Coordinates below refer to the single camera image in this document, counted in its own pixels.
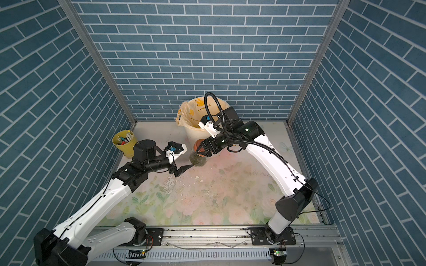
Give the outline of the glass jar with tea leaves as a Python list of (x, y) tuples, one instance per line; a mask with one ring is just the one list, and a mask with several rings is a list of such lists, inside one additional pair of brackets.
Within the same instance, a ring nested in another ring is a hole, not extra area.
[(207, 158), (193, 151), (189, 156), (189, 161), (196, 167), (202, 167), (206, 164)]

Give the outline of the red-brown jar lid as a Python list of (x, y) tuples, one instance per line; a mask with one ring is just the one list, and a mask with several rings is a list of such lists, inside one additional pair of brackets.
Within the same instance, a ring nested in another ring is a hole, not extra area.
[(204, 141), (204, 139), (199, 139), (199, 140), (197, 140), (195, 143), (194, 143), (194, 148), (196, 148), (197, 146), (202, 146), (203, 147), (203, 145), (202, 145), (202, 142)]

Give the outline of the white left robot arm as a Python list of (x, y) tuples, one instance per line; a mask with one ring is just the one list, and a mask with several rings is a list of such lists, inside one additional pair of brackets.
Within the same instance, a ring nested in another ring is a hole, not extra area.
[(121, 244), (151, 245), (146, 224), (129, 217), (120, 225), (90, 236), (94, 227), (123, 199), (148, 179), (151, 172), (178, 177), (190, 165), (178, 168), (176, 159), (187, 152), (185, 144), (170, 141), (164, 150), (153, 140), (134, 146), (132, 160), (119, 168), (89, 202), (53, 230), (41, 229), (34, 237), (35, 262), (39, 266), (85, 266), (97, 256)]

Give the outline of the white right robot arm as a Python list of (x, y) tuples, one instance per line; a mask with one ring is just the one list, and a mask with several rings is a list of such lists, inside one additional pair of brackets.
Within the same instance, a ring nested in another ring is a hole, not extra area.
[(276, 202), (276, 212), (265, 225), (265, 235), (271, 244), (284, 239), (286, 228), (312, 201), (318, 183), (292, 167), (274, 148), (264, 130), (254, 121), (244, 123), (230, 107), (217, 114), (203, 116), (199, 127), (209, 133), (196, 148), (196, 153), (211, 157), (223, 149), (238, 145), (253, 156), (278, 184), (283, 196)]

